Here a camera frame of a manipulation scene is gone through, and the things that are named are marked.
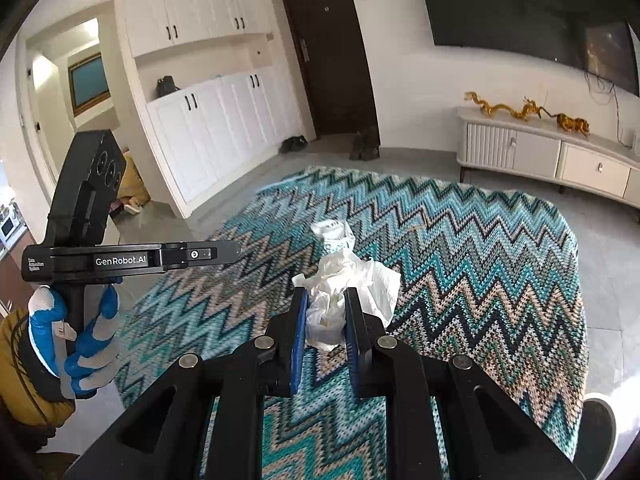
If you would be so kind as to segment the yellow jacket forearm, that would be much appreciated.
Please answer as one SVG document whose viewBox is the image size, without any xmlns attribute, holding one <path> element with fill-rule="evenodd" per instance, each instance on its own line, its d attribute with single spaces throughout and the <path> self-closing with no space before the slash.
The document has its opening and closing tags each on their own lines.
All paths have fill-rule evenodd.
<svg viewBox="0 0 640 480">
<path fill-rule="evenodd" d="M 26 309 L 1 320 L 1 406 L 10 419 L 29 429 L 55 431 L 74 414 L 75 404 L 58 390 L 60 382 L 36 357 Z"/>
</svg>

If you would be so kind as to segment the blue white gloved left hand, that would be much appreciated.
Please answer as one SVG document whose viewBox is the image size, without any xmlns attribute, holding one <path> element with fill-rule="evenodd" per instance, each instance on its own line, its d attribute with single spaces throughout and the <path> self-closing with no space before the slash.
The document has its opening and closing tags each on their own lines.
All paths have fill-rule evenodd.
<svg viewBox="0 0 640 480">
<path fill-rule="evenodd" d="M 98 313 L 83 330 L 67 323 L 62 296 L 41 286 L 28 303 L 28 334 L 36 357 L 58 378 L 64 399 L 85 399 L 107 385 L 117 372 L 119 296 L 105 287 Z"/>
</svg>

